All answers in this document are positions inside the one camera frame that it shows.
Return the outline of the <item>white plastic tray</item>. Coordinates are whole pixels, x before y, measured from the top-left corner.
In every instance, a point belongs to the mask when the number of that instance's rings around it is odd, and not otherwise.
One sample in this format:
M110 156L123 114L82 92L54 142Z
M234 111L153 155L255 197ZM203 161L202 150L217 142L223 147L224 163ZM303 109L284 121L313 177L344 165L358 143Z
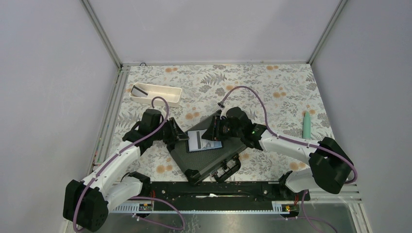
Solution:
M129 97L134 102L142 103L142 104L152 104L153 98L162 97L167 102L169 107L180 106L181 96L183 92L182 88L148 84L148 83L134 83L133 86L139 87L148 93L148 97L139 98L139 97L133 96L130 92Z

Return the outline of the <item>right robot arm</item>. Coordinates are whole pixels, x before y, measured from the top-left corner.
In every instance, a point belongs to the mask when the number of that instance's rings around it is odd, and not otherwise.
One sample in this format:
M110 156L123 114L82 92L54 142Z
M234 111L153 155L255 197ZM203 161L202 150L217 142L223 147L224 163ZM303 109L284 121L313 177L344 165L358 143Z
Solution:
M285 200L313 188L339 194L343 186L350 183L349 175L354 172L353 162L333 138L316 141L271 133L267 126L253 123L239 107L229 109L225 116L218 111L202 134L202 139L209 141L232 138L238 138L249 148L277 152L309 166L288 172L279 179L278 192Z

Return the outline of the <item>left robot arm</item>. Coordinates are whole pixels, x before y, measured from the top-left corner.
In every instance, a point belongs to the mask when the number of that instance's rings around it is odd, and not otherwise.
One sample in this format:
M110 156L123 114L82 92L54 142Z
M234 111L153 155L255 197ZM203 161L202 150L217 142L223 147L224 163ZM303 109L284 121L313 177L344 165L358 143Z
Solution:
M151 187L144 182L143 175L127 175L120 184L115 183L129 165L155 141L174 145L184 140L188 140L188 136L174 118L163 116L159 110L147 109L108 159L81 181L72 180L67 184L63 217L72 222L76 233L97 231L116 207L134 196L143 200L150 195Z

